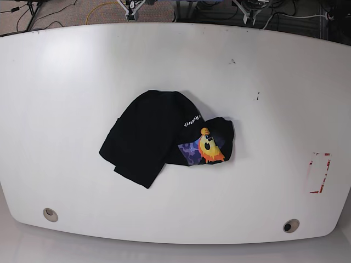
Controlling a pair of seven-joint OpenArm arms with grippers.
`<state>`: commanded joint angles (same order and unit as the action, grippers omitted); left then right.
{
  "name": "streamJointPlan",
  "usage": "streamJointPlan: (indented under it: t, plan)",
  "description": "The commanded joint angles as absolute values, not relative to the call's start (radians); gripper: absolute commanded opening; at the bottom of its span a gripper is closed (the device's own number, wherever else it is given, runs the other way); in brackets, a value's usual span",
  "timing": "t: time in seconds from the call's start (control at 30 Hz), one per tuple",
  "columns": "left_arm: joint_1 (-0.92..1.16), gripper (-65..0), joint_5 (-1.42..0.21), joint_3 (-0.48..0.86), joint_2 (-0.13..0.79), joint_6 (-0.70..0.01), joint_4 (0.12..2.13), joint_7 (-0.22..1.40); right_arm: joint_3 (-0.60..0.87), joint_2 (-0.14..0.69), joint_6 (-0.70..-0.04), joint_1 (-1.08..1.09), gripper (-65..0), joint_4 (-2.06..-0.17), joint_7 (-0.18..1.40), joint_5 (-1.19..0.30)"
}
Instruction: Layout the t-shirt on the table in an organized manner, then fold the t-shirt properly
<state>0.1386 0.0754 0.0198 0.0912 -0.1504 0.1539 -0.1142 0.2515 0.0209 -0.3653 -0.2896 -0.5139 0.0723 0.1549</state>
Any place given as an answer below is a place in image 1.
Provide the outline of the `white robot base bracket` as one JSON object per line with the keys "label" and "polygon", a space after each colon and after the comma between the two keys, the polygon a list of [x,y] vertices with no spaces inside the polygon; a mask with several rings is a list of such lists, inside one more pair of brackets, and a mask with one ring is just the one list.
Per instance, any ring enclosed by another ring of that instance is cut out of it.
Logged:
{"label": "white robot base bracket", "polygon": [[127,22],[136,22],[139,19],[139,9],[145,4],[146,0],[126,1],[125,3],[121,0],[117,0],[117,2],[126,12],[125,17]]}

